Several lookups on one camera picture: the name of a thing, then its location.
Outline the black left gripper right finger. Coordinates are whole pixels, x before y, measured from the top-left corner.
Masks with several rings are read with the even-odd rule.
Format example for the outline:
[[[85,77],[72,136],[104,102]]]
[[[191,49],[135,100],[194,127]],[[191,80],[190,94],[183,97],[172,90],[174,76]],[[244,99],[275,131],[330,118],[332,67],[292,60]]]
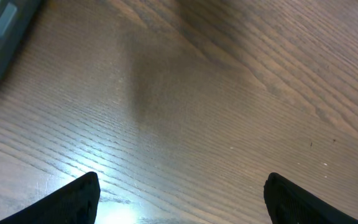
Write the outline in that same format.
[[[265,182],[264,201],[273,224],[358,224],[357,219],[276,172]]]

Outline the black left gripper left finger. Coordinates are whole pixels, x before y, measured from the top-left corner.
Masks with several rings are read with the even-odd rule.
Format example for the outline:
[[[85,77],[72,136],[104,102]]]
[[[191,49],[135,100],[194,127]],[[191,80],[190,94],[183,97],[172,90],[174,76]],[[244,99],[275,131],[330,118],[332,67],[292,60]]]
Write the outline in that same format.
[[[100,193],[97,173],[88,172],[0,224],[94,224]]]

